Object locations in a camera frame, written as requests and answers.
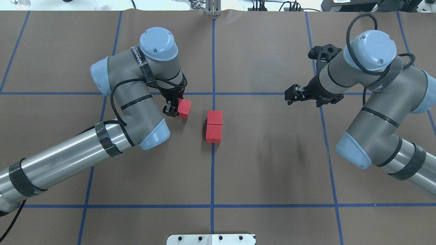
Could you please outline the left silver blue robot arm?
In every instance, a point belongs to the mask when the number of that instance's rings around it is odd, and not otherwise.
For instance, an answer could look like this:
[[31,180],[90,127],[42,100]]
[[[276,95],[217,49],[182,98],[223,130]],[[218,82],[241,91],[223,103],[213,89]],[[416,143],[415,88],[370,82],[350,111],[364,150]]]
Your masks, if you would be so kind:
[[1,216],[22,201],[115,158],[134,146],[151,149],[170,137],[164,115],[178,115],[187,79],[173,34],[147,29],[137,46],[90,67],[96,86],[110,100],[116,118],[1,170]]

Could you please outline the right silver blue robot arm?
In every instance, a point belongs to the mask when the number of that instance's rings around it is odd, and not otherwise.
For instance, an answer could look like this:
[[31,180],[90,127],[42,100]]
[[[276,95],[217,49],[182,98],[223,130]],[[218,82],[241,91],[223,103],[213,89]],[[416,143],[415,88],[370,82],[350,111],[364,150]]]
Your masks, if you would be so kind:
[[409,181],[435,196],[435,156],[396,134],[408,114],[435,105],[435,79],[406,66],[396,45],[379,30],[361,33],[343,50],[316,46],[308,56],[317,73],[305,87],[292,85],[285,101],[315,100],[316,106],[336,104],[344,92],[360,84],[372,94],[344,132],[336,152],[361,169],[376,166],[400,181]]

